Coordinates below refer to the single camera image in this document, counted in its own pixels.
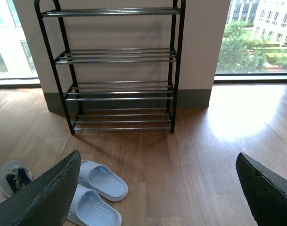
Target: black metal shoe rack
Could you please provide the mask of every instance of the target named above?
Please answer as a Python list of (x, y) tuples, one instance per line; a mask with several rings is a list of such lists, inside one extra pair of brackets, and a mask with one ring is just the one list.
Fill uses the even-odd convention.
[[(40, 0), (34, 0), (36, 14), (46, 44), (57, 88), (62, 101), (71, 134), (78, 130), (136, 130), (169, 129), (174, 132), (178, 84), (181, 63), (183, 27), (186, 0), (173, 0), (172, 7), (166, 8), (97, 8), (97, 9), (61, 9), (58, 0), (53, 0), (55, 9), (41, 12)], [(172, 15), (170, 46), (167, 48), (115, 48), (80, 49), (69, 48), (64, 25), (64, 17), (74, 16), (136, 16), (136, 15)], [(179, 16), (179, 29), (176, 22)], [(53, 57), (44, 19), (57, 17), (63, 37), (65, 50)], [(175, 43), (176, 30), (178, 39)], [(166, 81), (105, 81), (78, 82), (74, 64), (103, 63), (151, 63), (167, 62), (169, 66)], [(72, 85), (64, 93), (58, 76), (57, 66), (69, 65)], [(164, 101), (164, 107), (155, 108), (105, 108), (85, 109), (84, 102), (113, 101)], [(76, 102), (78, 113), (71, 120), (68, 102)]]

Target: green tree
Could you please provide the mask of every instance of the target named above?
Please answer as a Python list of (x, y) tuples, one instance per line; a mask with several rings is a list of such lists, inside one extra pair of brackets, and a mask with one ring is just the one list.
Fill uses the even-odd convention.
[(251, 39), (246, 35), (247, 25), (244, 21), (234, 21), (226, 24), (219, 55), (217, 73), (254, 73), (263, 70), (266, 56), (249, 50), (253, 47), (263, 47), (266, 40)]

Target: building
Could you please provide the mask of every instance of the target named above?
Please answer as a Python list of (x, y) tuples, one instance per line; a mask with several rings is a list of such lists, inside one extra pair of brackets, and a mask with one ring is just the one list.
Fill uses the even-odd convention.
[(251, 35), (287, 47), (287, 0), (260, 0)]
[(227, 22), (244, 20), (253, 23), (260, 0), (231, 0)]

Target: sneaker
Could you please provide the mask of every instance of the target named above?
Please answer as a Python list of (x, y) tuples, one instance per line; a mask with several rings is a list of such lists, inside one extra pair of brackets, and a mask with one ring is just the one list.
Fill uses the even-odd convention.
[(33, 181), (32, 172), (21, 162), (10, 160), (1, 168), (0, 187), (7, 198), (13, 196), (19, 190)]

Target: light blue slipper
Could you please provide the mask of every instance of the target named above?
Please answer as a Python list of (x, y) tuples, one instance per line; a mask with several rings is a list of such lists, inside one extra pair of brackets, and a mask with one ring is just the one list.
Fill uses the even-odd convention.
[(129, 191), (127, 184), (108, 167), (88, 160), (81, 161), (78, 183), (113, 202), (122, 200)]
[(93, 190), (77, 185), (67, 220), (79, 226), (121, 226), (118, 211), (106, 204)]

